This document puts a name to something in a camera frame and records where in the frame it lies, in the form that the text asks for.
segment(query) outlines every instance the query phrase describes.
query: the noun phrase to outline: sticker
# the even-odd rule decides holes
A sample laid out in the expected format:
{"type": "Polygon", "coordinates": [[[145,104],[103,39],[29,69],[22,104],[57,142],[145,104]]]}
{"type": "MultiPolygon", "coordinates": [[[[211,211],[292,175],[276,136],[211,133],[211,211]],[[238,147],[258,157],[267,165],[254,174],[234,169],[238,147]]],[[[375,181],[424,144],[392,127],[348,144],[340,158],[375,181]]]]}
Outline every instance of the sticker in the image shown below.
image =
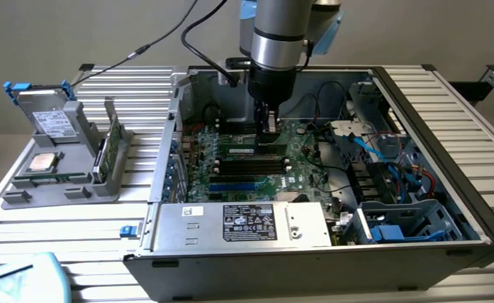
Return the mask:
{"type": "Polygon", "coordinates": [[[254,150],[252,149],[247,149],[247,148],[230,148],[227,150],[227,153],[254,153],[254,150]]]}
{"type": "Polygon", "coordinates": [[[183,207],[181,216],[189,217],[189,216],[202,216],[203,215],[203,206],[191,206],[191,207],[183,207]]]}
{"type": "Polygon", "coordinates": [[[53,112],[33,112],[33,117],[50,138],[73,137],[74,129],[65,113],[61,110],[53,112]]]}
{"type": "Polygon", "coordinates": [[[272,205],[223,205],[222,238],[226,242],[276,240],[272,205]]]}

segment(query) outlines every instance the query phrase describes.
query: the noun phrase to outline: small circuit board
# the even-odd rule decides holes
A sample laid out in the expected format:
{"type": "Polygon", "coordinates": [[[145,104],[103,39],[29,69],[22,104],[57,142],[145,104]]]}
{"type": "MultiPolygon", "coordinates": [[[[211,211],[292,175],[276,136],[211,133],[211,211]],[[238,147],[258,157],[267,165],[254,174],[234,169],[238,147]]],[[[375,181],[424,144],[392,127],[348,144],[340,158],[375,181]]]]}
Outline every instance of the small circuit board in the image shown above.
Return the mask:
{"type": "Polygon", "coordinates": [[[117,115],[113,116],[109,133],[103,139],[99,152],[94,158],[93,177],[102,183],[115,166],[117,150],[121,141],[121,125],[117,115]]]}
{"type": "Polygon", "coordinates": [[[304,128],[298,121],[282,122],[274,145],[284,146],[283,152],[276,148],[272,155],[255,155],[252,134],[218,134],[211,126],[186,126],[191,129],[183,137],[189,151],[186,201],[291,201],[300,196],[323,205],[330,203],[326,184],[319,183],[322,191],[315,188],[323,169],[310,164],[302,153],[304,148],[314,149],[304,128]]]}

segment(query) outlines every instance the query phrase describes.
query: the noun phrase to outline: warning label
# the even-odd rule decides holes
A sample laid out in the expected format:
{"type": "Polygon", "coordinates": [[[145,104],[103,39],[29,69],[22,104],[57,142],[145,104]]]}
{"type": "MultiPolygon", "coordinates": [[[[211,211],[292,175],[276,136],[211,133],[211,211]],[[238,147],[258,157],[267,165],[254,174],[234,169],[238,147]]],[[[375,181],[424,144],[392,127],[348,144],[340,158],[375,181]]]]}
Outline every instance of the warning label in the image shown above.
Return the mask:
{"type": "Polygon", "coordinates": [[[74,130],[65,113],[61,110],[53,112],[33,112],[33,117],[42,131],[50,138],[73,137],[74,130]]]}
{"type": "Polygon", "coordinates": [[[222,238],[226,242],[276,239],[272,205],[223,205],[222,238]]]}

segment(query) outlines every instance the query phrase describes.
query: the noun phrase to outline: black cable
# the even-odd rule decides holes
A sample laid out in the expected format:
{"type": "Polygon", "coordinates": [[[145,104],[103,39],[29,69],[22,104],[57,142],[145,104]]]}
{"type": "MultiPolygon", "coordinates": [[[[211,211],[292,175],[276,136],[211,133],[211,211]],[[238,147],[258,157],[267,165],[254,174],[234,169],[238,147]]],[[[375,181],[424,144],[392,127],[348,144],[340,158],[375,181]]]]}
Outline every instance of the black cable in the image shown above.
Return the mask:
{"type": "Polygon", "coordinates": [[[307,45],[306,45],[306,59],[304,59],[303,66],[299,69],[296,69],[298,73],[303,71],[303,69],[306,68],[307,63],[310,62],[310,57],[311,57],[312,52],[314,52],[314,42],[308,40],[307,45]]]}
{"type": "Polygon", "coordinates": [[[232,77],[232,75],[226,72],[226,70],[223,70],[222,67],[219,67],[219,65],[217,63],[214,63],[213,60],[210,60],[210,58],[207,58],[202,53],[201,51],[198,51],[187,42],[186,42],[186,34],[189,33],[189,31],[197,27],[205,20],[207,20],[213,15],[214,13],[219,10],[219,8],[222,7],[222,5],[226,3],[227,0],[222,0],[220,3],[218,3],[218,5],[215,6],[215,8],[209,12],[209,14],[206,14],[198,21],[195,21],[193,24],[190,24],[182,34],[181,34],[181,43],[182,45],[185,46],[185,48],[191,51],[191,53],[194,55],[197,55],[199,57],[201,60],[203,60],[220,74],[223,74],[223,76],[226,77],[227,79],[227,82],[230,83],[230,86],[231,87],[235,87],[236,86],[236,79],[232,77]]]}
{"type": "Polygon", "coordinates": [[[338,82],[336,80],[330,80],[330,81],[326,81],[318,88],[316,90],[316,93],[315,93],[315,106],[316,108],[319,109],[319,94],[320,94],[320,90],[323,89],[323,87],[330,84],[330,83],[334,83],[338,85],[339,89],[342,90],[342,107],[346,105],[346,89],[343,88],[343,85],[340,84],[340,82],[338,82]]]}
{"type": "Polygon", "coordinates": [[[315,99],[319,100],[319,93],[320,93],[320,90],[323,89],[323,87],[327,85],[327,84],[336,84],[339,89],[342,90],[342,102],[346,102],[346,89],[343,88],[343,85],[340,84],[340,82],[338,82],[336,80],[330,80],[330,81],[326,81],[318,88],[316,90],[316,93],[315,93],[315,99]]]}
{"type": "Polygon", "coordinates": [[[186,17],[189,16],[193,8],[194,8],[194,5],[195,3],[198,2],[198,0],[194,0],[193,1],[193,4],[190,4],[190,7],[189,7],[189,10],[186,11],[185,15],[182,16],[179,22],[175,24],[175,26],[162,35],[159,36],[155,40],[153,40],[150,43],[147,44],[143,44],[142,46],[139,46],[135,51],[133,51],[127,57],[125,59],[122,59],[118,63],[115,63],[114,65],[111,65],[110,67],[102,69],[99,72],[94,73],[94,74],[90,74],[87,76],[85,76],[83,78],[81,78],[78,81],[75,81],[71,86],[79,84],[82,81],[85,81],[86,79],[97,76],[98,74],[102,74],[103,72],[109,71],[110,69],[118,67],[121,64],[123,64],[125,62],[130,61],[131,59],[134,59],[135,57],[138,57],[154,44],[157,44],[158,42],[161,42],[175,30],[177,28],[181,26],[181,24],[183,23],[186,17]]]}
{"type": "Polygon", "coordinates": [[[308,62],[310,62],[310,56],[306,56],[304,63],[303,63],[303,65],[296,69],[296,73],[299,73],[300,71],[303,71],[303,69],[306,68],[308,62]]]}
{"type": "Polygon", "coordinates": [[[335,192],[335,191],[340,191],[343,188],[347,188],[347,187],[351,187],[351,185],[346,185],[346,186],[342,186],[340,188],[336,188],[336,189],[334,189],[334,190],[331,190],[331,191],[324,191],[324,190],[322,190],[320,188],[319,188],[319,180],[322,180],[322,177],[319,178],[319,179],[316,179],[316,182],[315,182],[315,189],[318,190],[318,191],[320,191],[322,193],[332,193],[332,192],[335,192]]]}
{"type": "MultiPolygon", "coordinates": [[[[330,126],[326,126],[326,127],[323,127],[323,128],[316,129],[315,131],[324,131],[326,129],[331,129],[331,127],[330,127],[330,126]]],[[[304,147],[304,145],[306,145],[306,141],[307,141],[307,139],[310,138],[310,136],[311,136],[312,133],[314,133],[314,132],[311,132],[311,133],[306,136],[306,139],[304,139],[303,145],[300,146],[300,151],[303,150],[303,147],[304,147]]],[[[312,161],[307,158],[307,155],[304,155],[304,159],[306,159],[306,162],[307,162],[307,163],[310,163],[312,166],[315,166],[315,167],[318,167],[318,168],[320,168],[320,169],[336,169],[336,170],[339,170],[340,172],[346,172],[344,169],[339,168],[339,167],[336,167],[336,166],[323,165],[323,164],[319,164],[319,163],[312,162],[312,161]]]]}
{"type": "Polygon", "coordinates": [[[315,101],[315,96],[314,96],[314,94],[312,94],[312,93],[306,93],[306,94],[300,97],[300,99],[298,99],[295,105],[290,108],[290,110],[288,110],[284,114],[282,114],[282,115],[279,115],[279,116],[280,116],[280,117],[286,117],[286,116],[287,116],[287,115],[294,111],[294,109],[298,107],[298,105],[300,104],[300,102],[303,101],[303,99],[304,99],[306,97],[310,97],[310,98],[315,101]]]}

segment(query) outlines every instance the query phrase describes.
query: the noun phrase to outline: blue plastic object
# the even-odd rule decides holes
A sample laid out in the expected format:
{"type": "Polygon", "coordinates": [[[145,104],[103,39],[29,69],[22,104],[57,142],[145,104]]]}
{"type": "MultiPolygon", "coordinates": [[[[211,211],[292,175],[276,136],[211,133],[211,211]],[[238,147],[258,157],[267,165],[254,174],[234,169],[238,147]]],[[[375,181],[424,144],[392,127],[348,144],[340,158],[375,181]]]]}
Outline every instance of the blue plastic object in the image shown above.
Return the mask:
{"type": "Polygon", "coordinates": [[[70,302],[69,281],[50,252],[0,266],[0,302],[70,302]]]}
{"type": "Polygon", "coordinates": [[[71,91],[71,86],[66,80],[61,81],[61,88],[62,88],[62,91],[67,94],[69,100],[75,101],[77,96],[74,95],[74,92],[71,91]]]}
{"type": "Polygon", "coordinates": [[[371,238],[375,243],[400,243],[400,242],[436,242],[443,240],[442,230],[431,235],[418,237],[404,237],[398,225],[376,225],[370,229],[371,238]]]}
{"type": "Polygon", "coordinates": [[[7,94],[10,101],[13,102],[14,105],[18,105],[17,99],[14,98],[14,95],[11,94],[11,88],[10,88],[10,82],[6,81],[3,83],[3,91],[7,94]]]}
{"type": "Polygon", "coordinates": [[[137,226],[125,225],[119,229],[119,238],[135,238],[137,226]]]}
{"type": "Polygon", "coordinates": [[[11,90],[15,90],[15,91],[23,91],[23,90],[29,90],[29,89],[30,89],[30,83],[17,83],[11,87],[11,90]]]}
{"type": "Polygon", "coordinates": [[[339,11],[332,23],[330,24],[327,30],[324,31],[323,35],[320,36],[318,42],[314,46],[314,55],[324,55],[328,52],[330,46],[332,45],[334,37],[338,32],[339,24],[342,22],[343,11],[339,11]]]}
{"type": "Polygon", "coordinates": [[[238,18],[240,20],[250,19],[255,17],[255,7],[256,3],[252,1],[240,1],[240,9],[238,11],[238,18]]]}
{"type": "Polygon", "coordinates": [[[211,184],[209,191],[254,191],[255,183],[211,184]]]}

